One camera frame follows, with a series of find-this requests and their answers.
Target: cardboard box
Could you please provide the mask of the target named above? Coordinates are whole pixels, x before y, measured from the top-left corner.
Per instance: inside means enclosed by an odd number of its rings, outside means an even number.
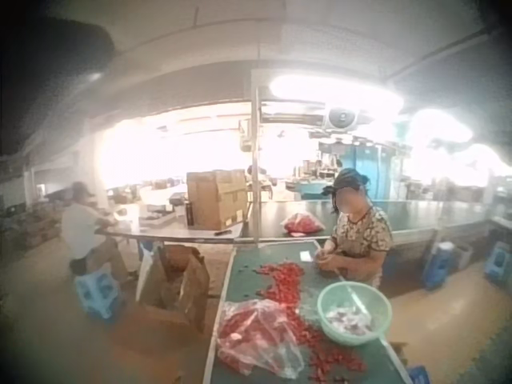
[[[193,172],[186,176],[188,197],[198,230],[224,230],[247,218],[244,170]]]
[[[202,332],[209,288],[210,276],[196,248],[157,246],[142,260],[136,300],[152,318]]]

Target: plastic bag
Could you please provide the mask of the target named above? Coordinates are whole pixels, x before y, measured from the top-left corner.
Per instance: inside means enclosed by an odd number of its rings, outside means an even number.
[[[286,312],[271,300],[227,302],[217,345],[218,357],[244,375],[260,366],[294,379],[304,368]]]
[[[297,212],[281,223],[289,234],[313,234],[324,230],[324,225],[308,212]]]

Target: factory floor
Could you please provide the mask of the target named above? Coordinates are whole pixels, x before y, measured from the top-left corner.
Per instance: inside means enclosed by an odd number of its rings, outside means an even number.
[[[211,294],[222,288],[230,246],[200,246]],[[129,269],[137,255],[122,244]],[[210,299],[204,335],[148,319],[129,304],[112,325],[83,313],[68,273],[68,249],[58,238],[2,269],[3,308],[13,347],[25,373],[38,382],[202,382],[218,300]],[[422,364],[433,384],[451,383],[465,371],[512,315],[512,298],[484,279],[482,263],[452,275],[432,293],[416,290],[391,299],[394,318],[388,339],[406,342],[410,365]]]

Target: hand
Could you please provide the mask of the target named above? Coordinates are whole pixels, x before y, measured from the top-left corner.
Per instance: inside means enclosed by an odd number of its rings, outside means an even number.
[[[326,256],[327,256],[326,250],[321,248],[321,249],[317,250],[316,254],[314,254],[314,259],[316,261],[323,260],[324,258],[326,258]]]
[[[337,270],[343,268],[342,258],[335,254],[327,254],[324,258],[317,258],[317,266],[321,270]]]

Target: headscarf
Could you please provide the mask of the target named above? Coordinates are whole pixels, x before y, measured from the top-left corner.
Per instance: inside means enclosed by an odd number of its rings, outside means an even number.
[[[338,192],[342,188],[352,188],[353,190],[360,190],[361,187],[364,187],[366,190],[366,185],[370,180],[364,174],[360,174],[354,168],[345,168],[340,171],[332,186],[324,187],[322,194],[324,196],[331,196],[333,203],[333,210],[336,214],[339,213],[339,209],[336,206],[336,192]]]

